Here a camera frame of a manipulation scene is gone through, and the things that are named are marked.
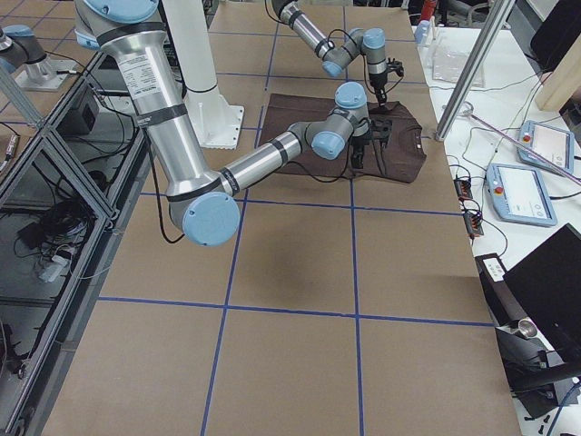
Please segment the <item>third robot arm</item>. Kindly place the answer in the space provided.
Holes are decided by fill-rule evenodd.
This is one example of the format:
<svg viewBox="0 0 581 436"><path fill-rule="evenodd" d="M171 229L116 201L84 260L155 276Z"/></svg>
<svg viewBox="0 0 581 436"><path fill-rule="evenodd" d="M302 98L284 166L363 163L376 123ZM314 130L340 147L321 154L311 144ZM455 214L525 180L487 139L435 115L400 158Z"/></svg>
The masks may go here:
<svg viewBox="0 0 581 436"><path fill-rule="evenodd" d="M23 67L15 81L27 91L55 92L77 73L76 61L51 59L27 25L1 28L1 66L9 74Z"/></svg>

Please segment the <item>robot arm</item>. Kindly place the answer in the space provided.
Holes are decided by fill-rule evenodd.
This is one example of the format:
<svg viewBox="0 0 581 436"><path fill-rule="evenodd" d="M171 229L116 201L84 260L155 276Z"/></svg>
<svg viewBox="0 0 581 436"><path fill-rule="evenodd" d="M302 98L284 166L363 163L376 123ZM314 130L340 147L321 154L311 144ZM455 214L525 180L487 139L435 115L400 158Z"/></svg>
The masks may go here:
<svg viewBox="0 0 581 436"><path fill-rule="evenodd" d="M283 167L304 149L333 160L350 140L369 133L361 84L342 84L320 122L286 131L221 170L207 148L238 143L242 107L222 96L208 26L199 1L78 1L76 35L82 46L111 56L132 98L168 181L173 224L202 246L227 242L237 231L235 195Z"/></svg>
<svg viewBox="0 0 581 436"><path fill-rule="evenodd" d="M333 29L326 35L307 17L296 1L271 1L276 21L285 24L321 60L323 70L338 77L359 56L367 68L366 86L375 95L379 106L388 101L388 75L404 77L403 63L387 58L386 38L381 28L364 30L354 28L348 32Z"/></svg>

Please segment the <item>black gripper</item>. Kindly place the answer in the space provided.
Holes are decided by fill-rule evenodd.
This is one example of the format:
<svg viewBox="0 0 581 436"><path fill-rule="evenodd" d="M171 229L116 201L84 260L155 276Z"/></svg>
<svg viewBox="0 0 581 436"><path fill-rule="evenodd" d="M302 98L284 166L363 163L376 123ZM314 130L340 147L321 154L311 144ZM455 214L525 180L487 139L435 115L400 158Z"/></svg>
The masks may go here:
<svg viewBox="0 0 581 436"><path fill-rule="evenodd" d="M378 168L386 168L384 163L384 151L387 149L391 135L390 120L368 120L368 131L360 136L352 136L350 164L352 168L364 167L365 147L371 145Z"/></svg>
<svg viewBox="0 0 581 436"><path fill-rule="evenodd" d="M382 61L373 61L367 58L369 85L375 95L378 105L387 102L386 85L389 73L395 73L399 78L404 77L403 63L395 58L388 58Z"/></svg>

